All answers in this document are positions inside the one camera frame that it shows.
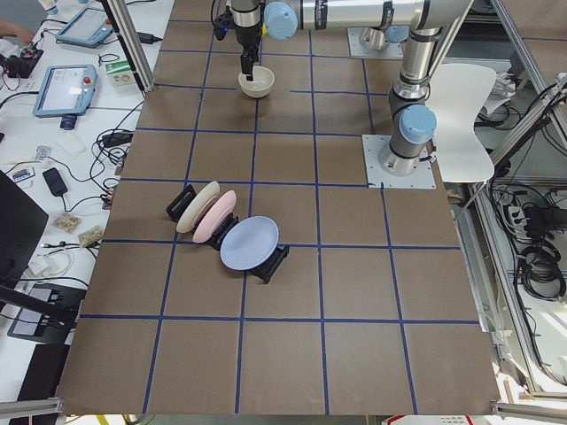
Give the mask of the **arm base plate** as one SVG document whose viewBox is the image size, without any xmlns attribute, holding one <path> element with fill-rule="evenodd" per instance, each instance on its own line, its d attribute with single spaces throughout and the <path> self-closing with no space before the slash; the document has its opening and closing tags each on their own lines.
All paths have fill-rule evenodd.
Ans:
<svg viewBox="0 0 567 425">
<path fill-rule="evenodd" d="M 436 189 L 426 147 L 416 158 L 394 155 L 389 135 L 363 135 L 362 149 L 371 189 Z"/>
<path fill-rule="evenodd" d="M 347 29 L 352 58 L 371 58 L 399 61 L 403 58 L 400 42 L 391 42 L 384 32 L 371 27 Z"/>
</svg>

